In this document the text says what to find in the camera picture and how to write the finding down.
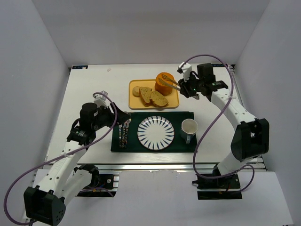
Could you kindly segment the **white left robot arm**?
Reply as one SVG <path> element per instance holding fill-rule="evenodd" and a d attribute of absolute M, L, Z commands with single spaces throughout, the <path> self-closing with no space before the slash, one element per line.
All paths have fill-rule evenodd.
<path fill-rule="evenodd" d="M 50 226 L 58 225 L 69 202 L 83 188 L 94 187 L 99 181 L 95 165 L 77 167 L 80 158 L 87 152 L 88 145 L 103 127 L 114 127 L 129 119 L 129 114 L 114 104 L 109 107 L 85 103 L 79 118 L 73 123 L 62 151 L 47 175 L 35 186 L 24 192 L 25 212 L 28 218 Z"/>

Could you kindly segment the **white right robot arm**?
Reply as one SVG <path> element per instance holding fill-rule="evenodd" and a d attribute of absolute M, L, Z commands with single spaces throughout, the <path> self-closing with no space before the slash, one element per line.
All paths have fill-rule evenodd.
<path fill-rule="evenodd" d="M 199 99 L 200 95 L 205 96 L 220 109 L 234 129 L 230 153 L 215 166 L 214 177 L 228 176 L 251 159 L 268 152 L 269 122 L 249 113 L 234 98 L 232 88 L 224 81 L 216 80 L 211 63 L 197 65 L 195 72 L 190 64 L 183 62 L 177 71 L 183 75 L 178 81 L 180 93 L 195 99 Z"/>

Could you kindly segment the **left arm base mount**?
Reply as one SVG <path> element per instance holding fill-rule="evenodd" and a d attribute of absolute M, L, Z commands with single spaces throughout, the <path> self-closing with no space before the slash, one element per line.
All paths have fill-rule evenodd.
<path fill-rule="evenodd" d="M 83 188 L 80 193 L 78 193 L 78 197 L 114 197 L 116 191 L 113 191 L 117 188 L 114 185 L 116 180 L 114 179 L 115 176 L 112 173 L 100 173 L 99 169 L 92 164 L 85 164 L 79 167 L 75 167 L 73 169 L 74 175 L 77 171 L 87 171 L 89 174 L 92 175 L 91 183 Z"/>

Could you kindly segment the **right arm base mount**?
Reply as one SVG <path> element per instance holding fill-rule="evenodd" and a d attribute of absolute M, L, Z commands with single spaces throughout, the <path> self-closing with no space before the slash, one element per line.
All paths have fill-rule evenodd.
<path fill-rule="evenodd" d="M 197 176 L 192 181 L 197 188 L 199 200 L 240 200 L 240 182 L 237 174 L 219 179 L 204 179 Z"/>

